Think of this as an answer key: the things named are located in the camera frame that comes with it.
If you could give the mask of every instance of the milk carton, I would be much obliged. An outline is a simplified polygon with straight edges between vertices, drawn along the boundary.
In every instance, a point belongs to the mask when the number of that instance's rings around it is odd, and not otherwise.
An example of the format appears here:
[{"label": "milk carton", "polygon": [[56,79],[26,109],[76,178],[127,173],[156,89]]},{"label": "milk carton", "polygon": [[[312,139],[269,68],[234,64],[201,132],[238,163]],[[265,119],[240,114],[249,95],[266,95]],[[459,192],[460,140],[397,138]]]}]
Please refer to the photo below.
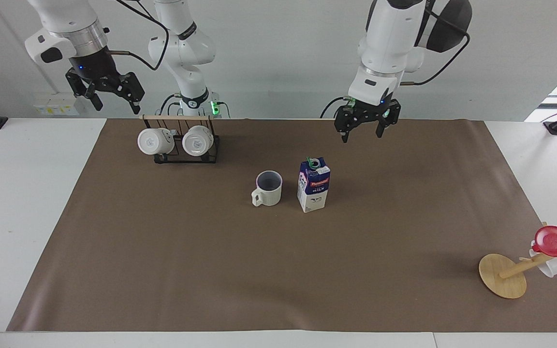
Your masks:
[{"label": "milk carton", "polygon": [[330,168],[318,159],[307,159],[300,163],[298,178],[298,200],[304,212],[321,209],[330,187]]}]

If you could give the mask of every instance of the mug handle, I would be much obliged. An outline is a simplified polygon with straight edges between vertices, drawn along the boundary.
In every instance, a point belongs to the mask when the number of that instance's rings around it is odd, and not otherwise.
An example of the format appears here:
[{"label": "mug handle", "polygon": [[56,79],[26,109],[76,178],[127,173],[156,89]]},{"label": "mug handle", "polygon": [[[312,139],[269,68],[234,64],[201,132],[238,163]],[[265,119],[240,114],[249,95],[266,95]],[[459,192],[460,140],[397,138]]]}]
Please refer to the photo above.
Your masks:
[{"label": "mug handle", "polygon": [[261,190],[259,188],[256,188],[250,195],[252,196],[252,205],[259,207],[261,203],[263,203],[261,199]]}]

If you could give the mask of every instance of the white wall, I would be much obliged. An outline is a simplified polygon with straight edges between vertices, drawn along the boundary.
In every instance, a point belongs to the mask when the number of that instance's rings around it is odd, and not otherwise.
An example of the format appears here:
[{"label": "white wall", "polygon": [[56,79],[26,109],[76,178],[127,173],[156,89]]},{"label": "white wall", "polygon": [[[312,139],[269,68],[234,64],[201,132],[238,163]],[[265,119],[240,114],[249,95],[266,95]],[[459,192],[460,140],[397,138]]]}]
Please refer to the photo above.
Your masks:
[{"label": "white wall", "polygon": [[[158,27],[114,1],[90,2],[111,29],[111,49],[148,57],[147,42]],[[144,3],[153,11],[150,0]],[[522,121],[557,85],[557,0],[471,4],[472,43],[431,84],[396,93],[402,117]],[[317,117],[331,98],[347,93],[369,5],[369,0],[191,0],[199,28],[217,44],[216,60],[201,67],[208,85],[234,116]],[[0,17],[0,113],[35,116],[33,94],[53,89],[24,54],[22,41],[40,28],[40,20],[24,0],[0,0]],[[407,79],[426,79],[447,58],[428,54],[425,66]],[[146,89],[144,112],[153,113],[165,95],[177,91],[166,70],[149,71],[129,57],[116,60],[120,73],[134,71]],[[44,71],[60,92],[69,91],[68,67],[57,62]],[[103,112],[84,116],[132,116],[125,101],[101,97]]]}]

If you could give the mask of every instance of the wooden base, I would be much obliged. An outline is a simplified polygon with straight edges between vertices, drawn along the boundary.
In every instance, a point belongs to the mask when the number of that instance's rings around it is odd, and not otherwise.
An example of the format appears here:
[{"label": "wooden base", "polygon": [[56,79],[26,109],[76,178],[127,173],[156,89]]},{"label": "wooden base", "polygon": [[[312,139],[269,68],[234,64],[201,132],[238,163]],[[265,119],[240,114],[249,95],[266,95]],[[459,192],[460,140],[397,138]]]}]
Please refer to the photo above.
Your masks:
[{"label": "wooden base", "polygon": [[484,284],[495,295],[505,299],[519,299],[526,293],[526,277],[517,273],[508,279],[502,279],[500,273],[515,266],[513,260],[500,254],[489,254],[478,263],[478,272]]}]

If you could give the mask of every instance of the white table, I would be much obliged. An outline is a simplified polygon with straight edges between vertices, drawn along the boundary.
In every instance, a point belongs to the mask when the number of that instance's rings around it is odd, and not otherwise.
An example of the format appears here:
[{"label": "white table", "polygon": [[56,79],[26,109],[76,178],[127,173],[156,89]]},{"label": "white table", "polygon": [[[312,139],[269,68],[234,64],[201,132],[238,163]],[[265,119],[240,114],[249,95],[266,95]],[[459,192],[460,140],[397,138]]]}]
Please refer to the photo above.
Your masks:
[{"label": "white table", "polygon": [[[3,333],[104,122],[105,119],[11,119],[0,130],[0,346],[454,348],[521,344],[538,348],[557,345],[557,334]],[[549,136],[536,123],[488,122],[487,126],[539,218],[556,225],[557,185],[550,183],[557,182],[557,137]],[[57,144],[56,151],[46,148],[52,144]]]}]

